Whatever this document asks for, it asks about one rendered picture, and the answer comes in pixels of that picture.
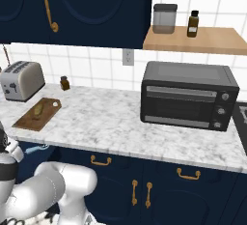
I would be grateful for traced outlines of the brown potato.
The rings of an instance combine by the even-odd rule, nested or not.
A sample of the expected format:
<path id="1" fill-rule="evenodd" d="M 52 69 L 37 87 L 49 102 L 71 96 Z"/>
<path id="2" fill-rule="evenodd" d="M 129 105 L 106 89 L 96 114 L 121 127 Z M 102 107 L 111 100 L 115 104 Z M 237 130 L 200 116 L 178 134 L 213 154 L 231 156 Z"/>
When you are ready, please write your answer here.
<path id="1" fill-rule="evenodd" d="M 43 104 L 42 103 L 37 104 L 34 108 L 33 118 L 35 120 L 38 120 L 41 117 L 42 111 L 43 111 Z"/>

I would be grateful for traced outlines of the wooden wall shelf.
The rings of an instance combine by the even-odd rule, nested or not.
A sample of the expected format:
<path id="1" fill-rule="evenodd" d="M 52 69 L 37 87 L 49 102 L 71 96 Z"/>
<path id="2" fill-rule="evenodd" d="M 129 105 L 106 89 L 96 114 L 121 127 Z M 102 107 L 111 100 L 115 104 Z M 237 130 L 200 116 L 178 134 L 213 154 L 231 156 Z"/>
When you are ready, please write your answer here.
<path id="1" fill-rule="evenodd" d="M 185 26 L 173 34 L 155 34 L 150 28 L 143 43 L 145 50 L 247 55 L 247 42 L 234 28 L 200 27 L 195 38 L 187 36 Z"/>

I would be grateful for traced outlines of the black toaster oven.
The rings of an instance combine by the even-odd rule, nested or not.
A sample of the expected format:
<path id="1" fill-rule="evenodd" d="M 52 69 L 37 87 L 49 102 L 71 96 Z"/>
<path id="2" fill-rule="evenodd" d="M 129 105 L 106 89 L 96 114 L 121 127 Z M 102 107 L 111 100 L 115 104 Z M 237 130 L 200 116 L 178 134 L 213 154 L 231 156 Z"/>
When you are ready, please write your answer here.
<path id="1" fill-rule="evenodd" d="M 227 93 L 230 98 L 223 101 Z M 227 66 L 149 61 L 141 84 L 144 123 L 225 131 L 239 87 Z M 219 115 L 222 107 L 226 113 Z M 222 124 L 215 128 L 214 122 Z"/>

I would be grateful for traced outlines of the wooden cutting board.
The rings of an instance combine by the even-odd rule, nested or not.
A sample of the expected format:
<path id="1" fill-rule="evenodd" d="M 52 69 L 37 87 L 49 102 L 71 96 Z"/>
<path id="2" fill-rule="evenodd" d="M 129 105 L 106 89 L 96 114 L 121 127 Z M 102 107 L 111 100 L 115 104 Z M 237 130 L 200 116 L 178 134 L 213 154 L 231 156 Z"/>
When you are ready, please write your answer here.
<path id="1" fill-rule="evenodd" d="M 38 120 L 33 118 L 34 108 L 37 104 L 43 104 L 43 111 Z M 32 108 L 30 108 L 20 119 L 18 119 L 13 127 L 40 131 L 51 120 L 51 118 L 62 107 L 61 102 L 55 98 L 41 98 Z"/>

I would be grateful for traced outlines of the pale blue tool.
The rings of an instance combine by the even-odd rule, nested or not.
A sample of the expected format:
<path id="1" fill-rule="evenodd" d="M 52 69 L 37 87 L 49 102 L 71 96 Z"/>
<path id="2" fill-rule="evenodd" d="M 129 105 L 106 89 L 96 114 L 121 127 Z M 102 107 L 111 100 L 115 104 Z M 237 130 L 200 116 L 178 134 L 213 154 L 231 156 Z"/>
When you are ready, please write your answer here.
<path id="1" fill-rule="evenodd" d="M 49 148 L 48 145 L 42 144 L 42 145 L 39 145 L 39 146 L 27 148 L 27 149 L 25 150 L 25 153 L 26 153 L 27 155 L 30 155 L 30 154 L 32 154 L 32 153 L 34 153 L 34 152 L 37 152 L 37 151 L 44 151 L 44 150 L 47 150 L 48 148 Z"/>

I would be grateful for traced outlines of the thin brown hanging utensil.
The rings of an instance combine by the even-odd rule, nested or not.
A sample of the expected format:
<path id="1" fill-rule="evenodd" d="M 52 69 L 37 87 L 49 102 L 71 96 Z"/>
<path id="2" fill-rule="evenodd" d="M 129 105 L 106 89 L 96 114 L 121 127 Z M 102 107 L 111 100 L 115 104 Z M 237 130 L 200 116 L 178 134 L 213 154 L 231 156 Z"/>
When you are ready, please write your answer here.
<path id="1" fill-rule="evenodd" d="M 6 56 L 6 59 L 7 59 L 7 62 L 8 62 L 8 67 L 11 65 L 10 63 L 10 58 L 9 58 L 9 55 L 8 55 L 8 51 L 7 51 L 7 48 L 4 44 L 3 45 L 3 50 L 4 50 L 4 53 L 5 53 L 5 56 Z"/>

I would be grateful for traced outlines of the tall brown bottle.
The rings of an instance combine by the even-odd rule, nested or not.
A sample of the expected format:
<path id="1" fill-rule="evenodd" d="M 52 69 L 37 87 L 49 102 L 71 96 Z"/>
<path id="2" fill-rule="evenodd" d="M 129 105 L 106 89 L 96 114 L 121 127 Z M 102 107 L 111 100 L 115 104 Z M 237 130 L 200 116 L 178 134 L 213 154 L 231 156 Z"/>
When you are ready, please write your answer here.
<path id="1" fill-rule="evenodd" d="M 189 16 L 188 26 L 187 26 L 187 36 L 189 38 L 195 38 L 197 36 L 198 24 L 199 24 L 199 12 L 192 11 L 191 15 Z"/>

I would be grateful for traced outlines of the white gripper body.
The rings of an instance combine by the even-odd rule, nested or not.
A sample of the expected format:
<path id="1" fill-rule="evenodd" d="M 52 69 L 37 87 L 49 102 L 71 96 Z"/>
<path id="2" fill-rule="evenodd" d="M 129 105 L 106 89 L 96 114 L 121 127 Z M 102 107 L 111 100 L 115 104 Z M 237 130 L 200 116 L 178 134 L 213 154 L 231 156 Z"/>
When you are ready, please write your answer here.
<path id="1" fill-rule="evenodd" d="M 10 138 L 8 141 L 8 146 L 6 151 L 17 161 L 20 162 L 24 158 L 24 153 L 19 147 L 19 144 L 16 140 Z"/>

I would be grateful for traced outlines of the grey wall outlet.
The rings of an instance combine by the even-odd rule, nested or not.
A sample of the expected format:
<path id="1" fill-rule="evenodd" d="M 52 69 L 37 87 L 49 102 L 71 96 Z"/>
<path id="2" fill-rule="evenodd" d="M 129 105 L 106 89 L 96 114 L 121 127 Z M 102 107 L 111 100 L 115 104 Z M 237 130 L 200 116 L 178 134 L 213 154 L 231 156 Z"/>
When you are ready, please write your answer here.
<path id="1" fill-rule="evenodd" d="M 123 65 L 133 66 L 134 65 L 134 50 L 133 49 L 123 49 Z"/>

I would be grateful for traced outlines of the small brown bottle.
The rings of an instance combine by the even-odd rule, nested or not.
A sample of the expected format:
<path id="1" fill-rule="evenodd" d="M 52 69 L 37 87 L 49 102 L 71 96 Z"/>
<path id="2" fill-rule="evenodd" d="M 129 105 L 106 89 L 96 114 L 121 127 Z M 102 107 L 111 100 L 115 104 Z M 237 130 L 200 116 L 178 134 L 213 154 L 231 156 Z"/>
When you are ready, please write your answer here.
<path id="1" fill-rule="evenodd" d="M 66 76 L 62 76 L 60 80 L 61 88 L 65 91 L 69 89 L 69 81 Z"/>

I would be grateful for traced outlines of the silver toaster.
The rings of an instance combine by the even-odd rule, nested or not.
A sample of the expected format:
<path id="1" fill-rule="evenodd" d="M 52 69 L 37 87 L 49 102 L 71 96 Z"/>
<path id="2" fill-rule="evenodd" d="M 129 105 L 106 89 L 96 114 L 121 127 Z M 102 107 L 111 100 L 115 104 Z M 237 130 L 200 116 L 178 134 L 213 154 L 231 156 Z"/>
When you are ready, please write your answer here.
<path id="1" fill-rule="evenodd" d="M 45 85 L 41 65 L 17 61 L 0 73 L 0 85 L 6 100 L 25 102 Z"/>

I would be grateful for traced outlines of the navy drawer front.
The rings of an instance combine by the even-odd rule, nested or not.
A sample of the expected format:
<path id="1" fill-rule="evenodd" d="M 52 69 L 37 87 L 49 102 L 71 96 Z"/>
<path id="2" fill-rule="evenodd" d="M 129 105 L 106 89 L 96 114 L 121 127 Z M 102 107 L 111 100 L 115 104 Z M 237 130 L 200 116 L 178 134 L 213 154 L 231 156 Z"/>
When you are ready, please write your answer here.
<path id="1" fill-rule="evenodd" d="M 182 169 L 183 175 L 193 176 L 197 170 L 201 171 L 201 176 L 197 181 L 181 179 L 177 174 L 177 168 Z M 219 184 L 227 183 L 233 185 L 237 176 L 234 172 L 204 168 L 199 166 L 189 166 L 184 164 L 175 164 L 170 162 L 148 160 L 145 163 L 145 169 L 148 176 L 156 175 L 162 181 L 176 181 L 181 183 L 199 183 L 199 184 Z"/>
<path id="2" fill-rule="evenodd" d="M 96 161 L 105 162 L 107 157 L 112 158 L 112 163 L 108 166 L 97 166 L 91 164 L 91 155 L 96 156 Z M 99 152 L 83 151 L 70 148 L 57 148 L 53 153 L 53 158 L 60 162 L 83 165 L 94 169 L 100 174 L 106 173 L 131 173 L 134 169 L 140 167 L 134 158 L 122 155 L 111 155 Z"/>

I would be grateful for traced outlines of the navy wall cupboard door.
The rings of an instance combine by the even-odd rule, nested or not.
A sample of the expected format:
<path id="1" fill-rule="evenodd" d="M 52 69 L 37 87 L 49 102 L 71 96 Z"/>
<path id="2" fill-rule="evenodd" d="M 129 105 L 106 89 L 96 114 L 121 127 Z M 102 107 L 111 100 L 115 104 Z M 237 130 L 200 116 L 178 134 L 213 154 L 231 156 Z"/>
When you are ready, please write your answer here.
<path id="1" fill-rule="evenodd" d="M 0 0 L 0 43 L 51 44 L 44 0 Z"/>
<path id="2" fill-rule="evenodd" d="M 62 0 L 67 44 L 139 49 L 151 25 L 151 0 Z"/>

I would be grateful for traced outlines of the navy base cupboard door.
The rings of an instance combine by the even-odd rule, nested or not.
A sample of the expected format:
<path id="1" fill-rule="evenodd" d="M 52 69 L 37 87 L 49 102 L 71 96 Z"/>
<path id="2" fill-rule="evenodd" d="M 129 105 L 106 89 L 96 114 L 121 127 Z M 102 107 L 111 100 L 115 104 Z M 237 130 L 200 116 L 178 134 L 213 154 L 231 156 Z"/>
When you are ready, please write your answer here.
<path id="1" fill-rule="evenodd" d="M 141 178 L 138 173 L 97 174 L 94 192 L 85 197 L 88 211 L 105 225 L 140 225 Z M 132 206 L 132 181 L 137 180 L 137 205 Z"/>
<path id="2" fill-rule="evenodd" d="M 142 209 L 142 225 L 218 225 L 227 202 L 221 184 L 181 183 L 162 181 L 152 183 L 151 206 Z"/>

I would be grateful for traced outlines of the grey lidded jar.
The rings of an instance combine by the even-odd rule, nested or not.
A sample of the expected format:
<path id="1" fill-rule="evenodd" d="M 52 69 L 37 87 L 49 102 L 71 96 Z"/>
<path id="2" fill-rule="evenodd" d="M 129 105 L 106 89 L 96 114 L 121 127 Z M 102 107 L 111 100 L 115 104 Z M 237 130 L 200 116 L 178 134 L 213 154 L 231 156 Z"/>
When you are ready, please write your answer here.
<path id="1" fill-rule="evenodd" d="M 152 30 L 155 34 L 175 32 L 177 9 L 177 4 L 155 4 L 153 6 Z"/>

